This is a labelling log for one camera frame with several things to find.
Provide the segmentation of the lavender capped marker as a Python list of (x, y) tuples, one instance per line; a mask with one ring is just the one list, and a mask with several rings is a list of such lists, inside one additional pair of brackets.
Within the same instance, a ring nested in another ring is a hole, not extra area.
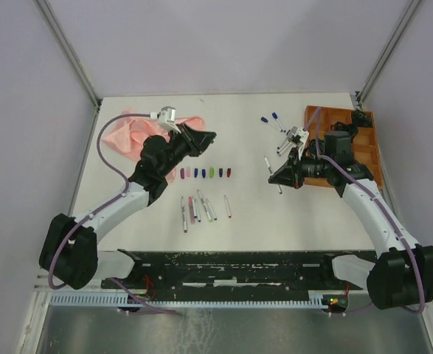
[(283, 154), (287, 153), (291, 148), (291, 144), (284, 145), (277, 151), (278, 156), (282, 156)]

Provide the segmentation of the lime green capped marker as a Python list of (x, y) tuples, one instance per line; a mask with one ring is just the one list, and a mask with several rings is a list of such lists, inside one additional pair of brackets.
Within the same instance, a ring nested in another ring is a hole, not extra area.
[(204, 209), (204, 212), (205, 212), (205, 214), (206, 214), (206, 216), (207, 216), (208, 221), (209, 221), (210, 223), (212, 223), (212, 222), (213, 222), (212, 214), (211, 214), (211, 212), (210, 212), (210, 210), (209, 210), (209, 208), (208, 208), (208, 206), (207, 206), (206, 201), (205, 201), (204, 198), (203, 198), (203, 195), (202, 195), (201, 191), (200, 191), (200, 190), (197, 190), (197, 194), (198, 194), (198, 197), (199, 197), (200, 202), (201, 202), (201, 204), (202, 204), (202, 207), (203, 207), (203, 209)]

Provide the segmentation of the blue capped marker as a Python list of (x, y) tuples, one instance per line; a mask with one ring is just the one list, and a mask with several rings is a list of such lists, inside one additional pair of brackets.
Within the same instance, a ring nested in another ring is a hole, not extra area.
[(196, 222), (196, 221), (198, 221), (198, 212), (197, 212), (197, 209), (196, 209), (196, 204), (195, 204), (195, 199), (194, 198), (192, 198), (192, 208), (193, 208), (193, 218), (194, 218), (194, 220)]
[(206, 199), (206, 203), (207, 203), (207, 206), (208, 206), (208, 209), (209, 209), (209, 213), (211, 215), (212, 220), (216, 221), (218, 219), (218, 217), (217, 217), (217, 215), (215, 213), (215, 210), (214, 210), (214, 208), (213, 208), (213, 206), (212, 206), (212, 204), (211, 204), (211, 202), (209, 201), (208, 198)]
[(198, 220), (198, 222), (201, 222), (201, 210), (198, 204), (198, 200), (194, 200), (194, 210), (195, 210), (195, 214), (196, 214), (196, 218)]

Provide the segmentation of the magenta capped whiteboard marker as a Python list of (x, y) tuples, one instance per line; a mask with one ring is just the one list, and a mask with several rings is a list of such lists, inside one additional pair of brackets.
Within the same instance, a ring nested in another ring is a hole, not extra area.
[(183, 232), (187, 233), (187, 216), (186, 216), (186, 209), (185, 209), (185, 203), (184, 203), (184, 197), (181, 197), (181, 216), (182, 216), (182, 227)]

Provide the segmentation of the pink translucent highlighter pen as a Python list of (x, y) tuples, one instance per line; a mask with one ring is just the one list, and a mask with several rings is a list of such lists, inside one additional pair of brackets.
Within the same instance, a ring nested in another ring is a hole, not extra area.
[(190, 211), (190, 222), (191, 224), (195, 224), (195, 220), (193, 218), (192, 196), (189, 197), (188, 202), (189, 202), (189, 211)]

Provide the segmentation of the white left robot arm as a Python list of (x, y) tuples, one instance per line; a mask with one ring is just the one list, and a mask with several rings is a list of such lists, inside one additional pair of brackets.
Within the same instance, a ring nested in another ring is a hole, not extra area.
[(165, 139), (149, 136), (134, 173), (125, 179), (122, 192), (94, 210), (52, 219), (39, 264), (48, 271), (49, 287), (78, 290), (91, 280), (117, 278), (134, 288), (143, 279), (138, 259), (125, 250), (98, 251), (98, 243), (132, 214), (149, 207), (167, 187), (167, 176), (187, 156), (200, 156), (214, 141), (211, 131), (197, 131), (182, 123)]

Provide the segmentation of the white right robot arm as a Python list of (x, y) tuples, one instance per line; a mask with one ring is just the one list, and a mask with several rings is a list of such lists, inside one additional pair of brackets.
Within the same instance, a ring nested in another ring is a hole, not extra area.
[(303, 128), (286, 134), (283, 146), (291, 150), (268, 182), (299, 189), (306, 178), (326, 179), (361, 221), (377, 257), (375, 262), (352, 254), (334, 257), (319, 269), (319, 281), (326, 288), (344, 281), (363, 288), (379, 310), (422, 313), (433, 300), (433, 247), (420, 245), (401, 225), (368, 167), (355, 159), (348, 132), (327, 132), (313, 158), (305, 152), (308, 137)]

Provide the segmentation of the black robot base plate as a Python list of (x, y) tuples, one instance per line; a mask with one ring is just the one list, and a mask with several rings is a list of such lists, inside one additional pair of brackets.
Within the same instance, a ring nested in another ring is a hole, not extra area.
[(122, 284), (155, 299), (297, 298), (310, 291), (343, 292), (354, 285), (333, 275), (342, 251), (135, 251), (138, 262)]

